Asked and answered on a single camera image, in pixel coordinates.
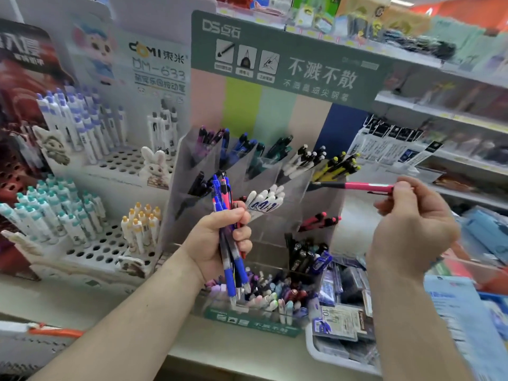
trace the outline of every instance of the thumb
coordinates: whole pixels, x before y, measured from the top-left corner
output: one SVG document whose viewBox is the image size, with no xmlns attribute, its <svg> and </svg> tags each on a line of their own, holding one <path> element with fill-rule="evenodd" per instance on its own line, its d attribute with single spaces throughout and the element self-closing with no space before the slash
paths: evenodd
<svg viewBox="0 0 508 381">
<path fill-rule="evenodd" d="M 418 199 L 408 182 L 397 182 L 393 187 L 393 210 L 395 214 L 419 215 Z"/>
<path fill-rule="evenodd" d="M 201 218 L 199 223 L 206 229 L 218 230 L 229 224 L 239 222 L 244 213 L 245 209 L 243 207 L 235 208 L 233 210 L 213 212 L 210 215 L 206 215 Z"/>
</svg>

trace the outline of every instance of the icon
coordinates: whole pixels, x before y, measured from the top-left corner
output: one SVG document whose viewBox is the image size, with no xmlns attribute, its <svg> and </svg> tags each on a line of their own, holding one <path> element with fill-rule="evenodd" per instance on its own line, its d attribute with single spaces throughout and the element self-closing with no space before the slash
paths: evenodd
<svg viewBox="0 0 508 381">
<path fill-rule="evenodd" d="M 270 51 L 261 51 L 259 70 L 271 75 L 275 75 L 279 66 L 280 55 Z"/>
<path fill-rule="evenodd" d="M 240 45 L 238 47 L 238 57 L 236 58 L 236 65 L 247 68 L 250 70 L 254 69 L 256 63 L 257 48 L 248 47 L 247 45 Z"/>
<path fill-rule="evenodd" d="M 235 43 L 231 41 L 217 39 L 215 45 L 215 60 L 222 61 L 223 63 L 232 64 L 233 55 L 235 53 Z"/>
</svg>

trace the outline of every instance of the right hand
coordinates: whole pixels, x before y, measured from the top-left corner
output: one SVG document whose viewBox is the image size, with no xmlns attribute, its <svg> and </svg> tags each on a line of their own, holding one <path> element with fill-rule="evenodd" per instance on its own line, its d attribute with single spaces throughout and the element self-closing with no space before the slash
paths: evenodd
<svg viewBox="0 0 508 381">
<path fill-rule="evenodd" d="M 368 270 L 395 270 L 423 280 L 432 263 L 460 236 L 448 204 L 418 179 L 400 176 L 393 197 L 374 206 L 384 218 L 367 253 Z"/>
</svg>

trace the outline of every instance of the pastel color stripes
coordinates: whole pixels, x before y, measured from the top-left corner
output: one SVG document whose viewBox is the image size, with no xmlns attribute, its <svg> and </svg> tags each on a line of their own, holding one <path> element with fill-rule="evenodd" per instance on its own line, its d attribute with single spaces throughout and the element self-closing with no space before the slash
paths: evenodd
<svg viewBox="0 0 508 381">
<path fill-rule="evenodd" d="M 271 146 L 293 135 L 291 146 L 346 151 L 368 112 L 202 70 L 191 72 L 191 126 L 247 132 Z"/>
</svg>

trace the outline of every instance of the hand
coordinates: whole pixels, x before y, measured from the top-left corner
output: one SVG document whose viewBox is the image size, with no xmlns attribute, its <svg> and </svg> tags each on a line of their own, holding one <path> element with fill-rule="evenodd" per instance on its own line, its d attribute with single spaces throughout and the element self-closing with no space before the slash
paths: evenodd
<svg viewBox="0 0 508 381">
<path fill-rule="evenodd" d="M 219 252 L 220 228 L 240 222 L 243 226 L 233 231 L 233 238 L 240 251 L 249 253 L 252 250 L 252 242 L 249 241 L 251 228 L 244 226 L 251 220 L 251 215 L 245 210 L 244 202 L 237 203 L 236 209 L 213 212 L 202 217 L 182 244 L 181 248 L 198 265 L 203 283 L 224 274 Z"/>
<path fill-rule="evenodd" d="M 401 176 L 393 197 L 374 206 L 385 216 L 367 253 L 368 270 L 388 268 L 423 280 L 433 262 L 460 235 L 448 204 L 420 180 Z"/>
</svg>

